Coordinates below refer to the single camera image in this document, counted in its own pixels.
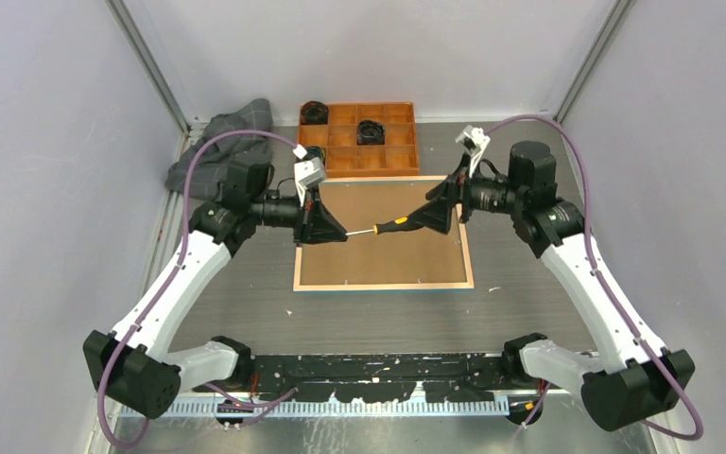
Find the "black yellow screwdriver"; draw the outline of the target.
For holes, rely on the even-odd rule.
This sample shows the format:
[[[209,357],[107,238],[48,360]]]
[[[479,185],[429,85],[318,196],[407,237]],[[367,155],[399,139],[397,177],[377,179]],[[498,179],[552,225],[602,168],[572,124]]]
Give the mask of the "black yellow screwdriver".
[[[384,223],[374,224],[369,229],[347,232],[346,236],[360,236],[365,234],[382,235],[387,233],[412,232],[422,228],[414,218],[404,216]]]

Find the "blue picture frame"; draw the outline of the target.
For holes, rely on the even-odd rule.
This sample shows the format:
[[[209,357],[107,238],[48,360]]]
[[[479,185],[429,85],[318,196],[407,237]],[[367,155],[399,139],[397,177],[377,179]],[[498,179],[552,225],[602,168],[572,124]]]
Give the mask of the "blue picture frame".
[[[466,227],[374,235],[375,223],[406,215],[424,203],[440,176],[330,179],[320,187],[325,206],[351,232],[341,243],[296,250],[297,292],[470,289],[475,285]]]

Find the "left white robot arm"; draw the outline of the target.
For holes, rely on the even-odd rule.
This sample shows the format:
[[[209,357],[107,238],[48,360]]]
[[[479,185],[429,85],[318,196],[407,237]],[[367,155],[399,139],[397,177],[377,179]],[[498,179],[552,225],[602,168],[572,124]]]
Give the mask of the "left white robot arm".
[[[268,189],[268,178],[236,206],[204,202],[191,215],[179,249],[132,311],[109,333],[93,331],[83,352],[95,388],[146,418],[168,411],[176,397],[206,383],[244,390],[254,374],[251,349],[216,336],[201,347],[170,352],[200,294],[260,226],[290,229],[298,245],[344,242],[347,232],[324,207],[318,158],[294,165],[294,196]]]

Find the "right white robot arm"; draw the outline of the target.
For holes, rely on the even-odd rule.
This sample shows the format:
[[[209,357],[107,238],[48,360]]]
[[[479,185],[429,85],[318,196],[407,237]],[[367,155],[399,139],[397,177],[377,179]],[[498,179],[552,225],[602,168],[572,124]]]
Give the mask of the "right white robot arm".
[[[503,348],[502,376],[514,388],[535,379],[578,397],[592,420],[614,431],[683,404],[693,417],[694,436],[704,425],[685,388],[695,363],[655,335],[616,287],[598,253],[585,216],[557,193],[557,162],[549,147],[524,141],[510,150],[506,173],[480,171],[485,141],[463,138],[458,167],[428,192],[410,214],[415,228],[447,233],[454,220],[475,211],[510,217],[518,237],[559,280],[596,345],[589,357],[531,333]]]

